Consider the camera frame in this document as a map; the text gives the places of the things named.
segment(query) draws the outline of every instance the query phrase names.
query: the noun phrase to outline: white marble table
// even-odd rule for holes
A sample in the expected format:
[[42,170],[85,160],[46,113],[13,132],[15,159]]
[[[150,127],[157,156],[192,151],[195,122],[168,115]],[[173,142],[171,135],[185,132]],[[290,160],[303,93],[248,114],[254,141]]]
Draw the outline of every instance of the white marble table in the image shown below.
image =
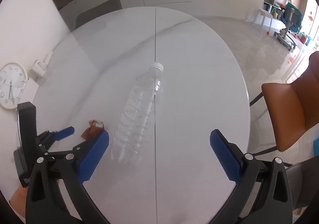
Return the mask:
[[[70,149],[83,141],[88,121],[97,119],[113,137],[135,77],[154,61],[164,66],[164,91],[142,161],[118,165],[108,149],[84,186],[112,224],[205,224],[234,188],[210,147],[210,132],[220,129],[246,152],[250,114],[235,57],[196,18],[130,8],[72,32],[54,50],[39,83],[38,133],[74,126],[74,135],[52,148]],[[63,184],[61,189],[65,196]]]

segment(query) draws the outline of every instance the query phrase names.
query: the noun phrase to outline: beige floor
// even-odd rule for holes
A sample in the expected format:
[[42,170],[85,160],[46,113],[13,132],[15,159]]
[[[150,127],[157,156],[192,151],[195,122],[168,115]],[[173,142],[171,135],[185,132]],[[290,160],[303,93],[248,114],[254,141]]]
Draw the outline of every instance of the beige floor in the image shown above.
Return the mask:
[[[199,19],[218,33],[233,52],[244,75],[250,101],[261,92],[261,84],[291,83],[308,66],[308,58],[313,51],[307,48],[301,52],[297,47],[293,52],[289,52],[273,36],[274,29],[267,35],[267,28],[250,22],[219,18]],[[255,153],[275,146],[272,124],[264,99],[254,104],[250,111],[248,152]],[[281,157],[291,164],[304,161],[314,156],[313,140],[317,135],[319,125],[305,133],[287,151],[276,151],[258,158],[272,160],[274,157]]]

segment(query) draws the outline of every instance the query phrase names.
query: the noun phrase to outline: white bottle cap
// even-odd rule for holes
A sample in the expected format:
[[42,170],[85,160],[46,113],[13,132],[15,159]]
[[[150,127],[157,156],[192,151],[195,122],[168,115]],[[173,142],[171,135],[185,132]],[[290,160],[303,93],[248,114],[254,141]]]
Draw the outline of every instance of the white bottle cap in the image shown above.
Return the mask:
[[154,63],[151,65],[151,67],[157,68],[157,69],[159,69],[161,72],[163,72],[163,69],[164,69],[163,65],[160,64],[160,63],[158,63],[158,62],[154,62]]

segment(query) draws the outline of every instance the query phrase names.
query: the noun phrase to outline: clear plastic bottle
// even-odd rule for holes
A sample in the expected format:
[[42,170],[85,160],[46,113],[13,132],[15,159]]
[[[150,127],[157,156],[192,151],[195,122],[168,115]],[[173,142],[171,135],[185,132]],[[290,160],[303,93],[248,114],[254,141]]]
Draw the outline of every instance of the clear plastic bottle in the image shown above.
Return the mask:
[[161,91],[162,71],[163,66],[155,62],[136,78],[112,141],[113,160],[129,163],[140,159],[148,118]]

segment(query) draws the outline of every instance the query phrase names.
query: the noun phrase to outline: silver bolt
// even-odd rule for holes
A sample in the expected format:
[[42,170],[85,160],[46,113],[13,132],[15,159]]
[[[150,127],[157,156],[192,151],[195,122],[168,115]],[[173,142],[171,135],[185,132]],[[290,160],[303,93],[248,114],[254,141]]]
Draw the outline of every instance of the silver bolt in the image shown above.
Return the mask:
[[42,163],[42,162],[43,162],[43,160],[44,160],[44,158],[43,158],[43,157],[39,157],[39,158],[37,159],[37,162],[40,164],[40,163]]
[[67,154],[67,155],[65,156],[65,158],[66,158],[67,160],[71,160],[71,159],[74,158],[74,155],[73,155],[73,154]]
[[247,160],[253,160],[253,155],[252,154],[245,154],[245,158],[247,159]]
[[276,157],[276,158],[275,158],[275,161],[276,161],[278,164],[281,164],[281,163],[282,163],[282,160],[281,160],[281,158],[279,158],[279,157]]

